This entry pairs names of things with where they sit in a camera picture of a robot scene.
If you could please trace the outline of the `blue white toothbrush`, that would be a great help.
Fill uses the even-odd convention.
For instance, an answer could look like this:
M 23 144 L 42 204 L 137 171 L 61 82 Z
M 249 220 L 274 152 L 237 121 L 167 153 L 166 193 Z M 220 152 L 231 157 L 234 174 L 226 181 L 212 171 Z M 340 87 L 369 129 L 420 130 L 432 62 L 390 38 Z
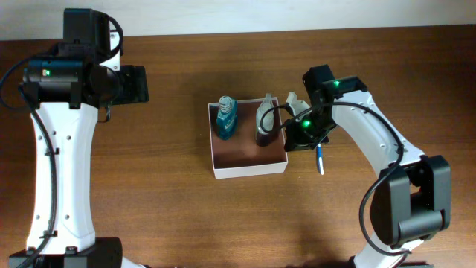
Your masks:
M 322 147 L 321 144 L 318 144 L 316 147 L 316 163 L 317 163 L 317 169 L 320 175 L 324 175 L 324 161 L 323 161 L 323 154 L 322 154 Z

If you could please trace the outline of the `teal mouthwash bottle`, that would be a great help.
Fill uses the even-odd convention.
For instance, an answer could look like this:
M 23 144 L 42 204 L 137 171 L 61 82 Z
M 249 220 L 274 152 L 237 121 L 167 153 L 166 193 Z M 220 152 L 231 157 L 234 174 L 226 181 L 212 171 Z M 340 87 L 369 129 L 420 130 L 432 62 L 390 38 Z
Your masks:
M 230 96 L 222 96 L 219 99 L 219 111 L 216 118 L 218 136 L 222 140 L 228 140 L 237 127 L 237 101 Z

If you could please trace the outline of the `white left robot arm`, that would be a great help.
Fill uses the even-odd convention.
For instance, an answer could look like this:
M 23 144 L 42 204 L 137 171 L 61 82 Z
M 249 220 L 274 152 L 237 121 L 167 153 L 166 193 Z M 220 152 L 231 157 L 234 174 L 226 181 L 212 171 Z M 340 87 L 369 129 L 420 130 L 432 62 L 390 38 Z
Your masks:
M 124 66 L 123 34 L 80 36 L 25 60 L 19 92 L 36 136 L 36 190 L 25 248 L 10 267 L 132 267 L 117 237 L 95 234 L 90 205 L 91 146 L 98 114 L 145 103 L 142 66 Z

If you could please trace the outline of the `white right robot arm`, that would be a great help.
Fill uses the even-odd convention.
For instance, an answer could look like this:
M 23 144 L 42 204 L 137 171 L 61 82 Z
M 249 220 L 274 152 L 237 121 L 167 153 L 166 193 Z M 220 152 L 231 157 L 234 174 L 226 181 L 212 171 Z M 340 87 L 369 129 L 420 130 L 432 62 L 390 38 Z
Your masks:
M 287 152 L 314 150 L 341 127 L 376 174 L 362 198 L 359 225 L 366 246 L 347 267 L 398 267 L 451 220 L 451 168 L 410 143 L 377 107 L 356 76 L 336 78 L 327 65 L 303 75 L 309 101 L 290 93 L 284 124 Z

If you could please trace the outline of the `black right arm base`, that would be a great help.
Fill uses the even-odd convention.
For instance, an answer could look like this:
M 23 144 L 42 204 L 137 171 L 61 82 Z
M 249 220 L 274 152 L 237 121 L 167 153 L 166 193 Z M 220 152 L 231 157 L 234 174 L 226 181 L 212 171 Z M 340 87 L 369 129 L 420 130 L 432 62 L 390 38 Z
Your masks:
M 348 262 L 346 263 L 346 267 L 349 268 L 356 268 L 354 264 L 354 257 L 351 257 Z M 400 261 L 398 264 L 393 266 L 393 268 L 434 268 L 433 264 L 428 264 L 424 261 L 420 262 L 404 262 Z

